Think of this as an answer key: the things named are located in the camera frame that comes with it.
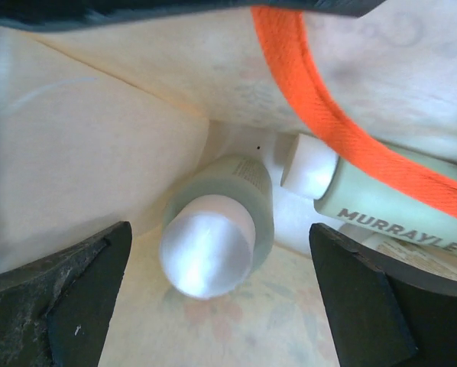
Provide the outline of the white bottle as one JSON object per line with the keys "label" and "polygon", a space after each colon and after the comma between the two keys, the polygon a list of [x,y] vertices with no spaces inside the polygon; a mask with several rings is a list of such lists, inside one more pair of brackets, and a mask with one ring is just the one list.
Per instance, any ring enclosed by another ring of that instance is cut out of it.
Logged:
{"label": "white bottle", "polygon": [[371,257],[392,278],[436,294],[457,297],[457,257],[350,224],[339,231],[377,254]]}

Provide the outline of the canvas bag with orange handles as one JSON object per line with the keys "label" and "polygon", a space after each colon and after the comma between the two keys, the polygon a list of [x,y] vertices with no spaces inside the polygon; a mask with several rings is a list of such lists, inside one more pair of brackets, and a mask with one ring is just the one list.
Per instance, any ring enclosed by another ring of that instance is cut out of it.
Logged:
{"label": "canvas bag with orange handles", "polygon": [[[319,73],[356,123],[457,162],[457,1],[304,19]],[[278,182],[305,131],[246,8],[63,33],[0,28],[0,273],[128,221],[101,366],[336,366],[308,242],[322,216],[309,200],[274,188],[268,260],[218,299],[183,296],[158,260],[164,207],[185,178],[242,152]]]}

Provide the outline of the green bottle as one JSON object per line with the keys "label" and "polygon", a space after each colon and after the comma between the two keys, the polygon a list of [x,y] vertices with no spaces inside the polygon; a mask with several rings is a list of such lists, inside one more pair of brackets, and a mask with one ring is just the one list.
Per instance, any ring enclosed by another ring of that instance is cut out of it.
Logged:
{"label": "green bottle", "polygon": [[457,255],[457,219],[368,176],[318,138],[296,137],[280,184],[324,216]]}
{"label": "green bottle", "polygon": [[272,182],[255,158],[229,155],[195,173],[164,211],[160,264],[182,294],[227,294],[261,266],[274,243]]}

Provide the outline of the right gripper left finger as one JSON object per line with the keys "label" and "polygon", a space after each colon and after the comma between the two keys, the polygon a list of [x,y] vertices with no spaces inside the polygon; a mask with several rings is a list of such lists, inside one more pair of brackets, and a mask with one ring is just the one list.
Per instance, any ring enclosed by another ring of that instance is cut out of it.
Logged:
{"label": "right gripper left finger", "polygon": [[0,274],[0,366],[97,366],[131,244],[117,222]]}

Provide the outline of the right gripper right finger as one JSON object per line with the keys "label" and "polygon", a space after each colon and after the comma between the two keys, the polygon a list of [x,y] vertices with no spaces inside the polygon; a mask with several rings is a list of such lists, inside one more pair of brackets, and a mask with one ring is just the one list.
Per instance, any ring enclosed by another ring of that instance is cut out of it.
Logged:
{"label": "right gripper right finger", "polygon": [[457,281],[322,223],[309,242],[341,366],[457,366]]}

